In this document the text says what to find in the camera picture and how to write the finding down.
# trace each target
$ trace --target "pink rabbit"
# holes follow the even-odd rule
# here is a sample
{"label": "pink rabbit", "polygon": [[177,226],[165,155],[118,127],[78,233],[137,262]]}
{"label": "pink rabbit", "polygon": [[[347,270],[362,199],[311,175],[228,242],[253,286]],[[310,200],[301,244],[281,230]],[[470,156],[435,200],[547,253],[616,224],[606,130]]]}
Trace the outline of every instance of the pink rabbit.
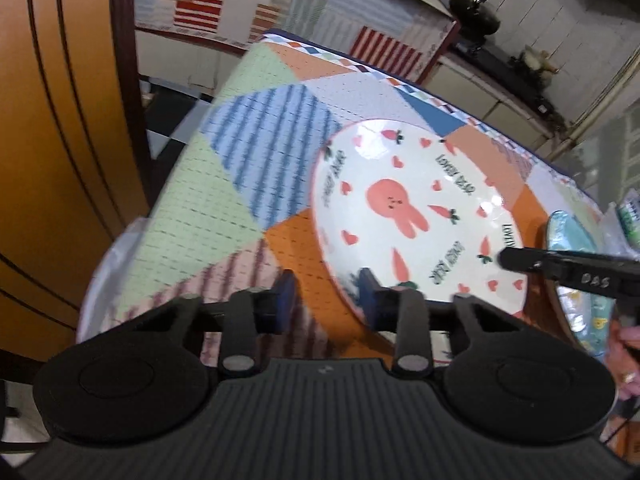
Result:
{"label": "pink rabbit", "polygon": [[414,225],[422,231],[429,230],[426,218],[409,204],[406,189],[395,180],[383,178],[372,184],[367,189],[367,203],[380,216],[392,218],[407,238],[415,238]]}

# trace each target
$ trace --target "plate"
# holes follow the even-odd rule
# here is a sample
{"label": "plate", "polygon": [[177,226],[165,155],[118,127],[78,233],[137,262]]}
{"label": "plate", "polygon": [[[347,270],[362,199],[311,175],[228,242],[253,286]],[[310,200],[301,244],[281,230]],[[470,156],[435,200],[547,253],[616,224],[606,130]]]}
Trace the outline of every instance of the plate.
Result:
{"label": "plate", "polygon": [[[552,251],[599,252],[582,224],[565,211],[554,212],[546,225],[546,246]],[[590,355],[604,354],[614,300],[552,282],[552,303],[564,332]]]}
{"label": "plate", "polygon": [[355,123],[318,155],[311,206],[322,259],[346,303],[369,267],[383,286],[431,300],[467,292],[519,313],[527,277],[500,268],[497,253],[522,247],[493,183],[432,130],[391,120]]}

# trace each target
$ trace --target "teal plate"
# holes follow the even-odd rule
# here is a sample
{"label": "teal plate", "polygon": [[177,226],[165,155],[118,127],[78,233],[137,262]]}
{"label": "teal plate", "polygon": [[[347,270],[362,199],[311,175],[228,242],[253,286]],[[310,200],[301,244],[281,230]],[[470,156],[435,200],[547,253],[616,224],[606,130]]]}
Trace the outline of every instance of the teal plate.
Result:
{"label": "teal plate", "polygon": [[[546,247],[550,251],[600,252],[582,224],[565,211],[556,211],[549,217]],[[556,294],[566,321],[565,331],[590,355],[604,354],[614,300],[565,286],[556,286]]]}

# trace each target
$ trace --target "black circular joint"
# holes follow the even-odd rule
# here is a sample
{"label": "black circular joint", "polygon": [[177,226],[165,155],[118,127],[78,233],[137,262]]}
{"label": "black circular joint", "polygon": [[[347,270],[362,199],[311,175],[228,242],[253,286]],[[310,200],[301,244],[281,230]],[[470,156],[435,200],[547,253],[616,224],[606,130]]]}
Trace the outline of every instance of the black circular joint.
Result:
{"label": "black circular joint", "polygon": [[56,436],[125,444],[183,423],[204,402],[207,369],[161,333],[99,336],[47,362],[33,397]]}
{"label": "black circular joint", "polygon": [[595,359],[534,331],[485,334],[444,373],[452,408],[485,434],[558,444],[596,430],[616,387]]}

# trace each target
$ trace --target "patchwork cloth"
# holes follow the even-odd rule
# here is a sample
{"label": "patchwork cloth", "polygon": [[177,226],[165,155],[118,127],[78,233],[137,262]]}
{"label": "patchwork cloth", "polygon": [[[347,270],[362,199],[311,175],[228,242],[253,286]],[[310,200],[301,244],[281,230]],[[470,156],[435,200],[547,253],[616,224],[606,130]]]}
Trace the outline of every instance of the patchwork cloth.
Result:
{"label": "patchwork cloth", "polygon": [[136,25],[246,49],[277,27],[416,81],[453,29],[419,0],[135,0]]}
{"label": "patchwork cloth", "polygon": [[[223,301],[235,290],[270,286],[285,268],[298,277],[302,304],[291,333],[263,339],[265,355],[388,356],[388,343],[366,330],[334,289],[308,198],[312,161],[326,138],[370,118],[429,127],[467,153],[503,196],[524,244],[540,246],[558,209],[575,214],[602,241],[593,201],[500,132],[370,66],[267,34],[242,58],[185,148],[110,324],[182,292]],[[559,332],[533,279],[524,315]],[[207,338],[204,362],[215,363],[218,341]]]}

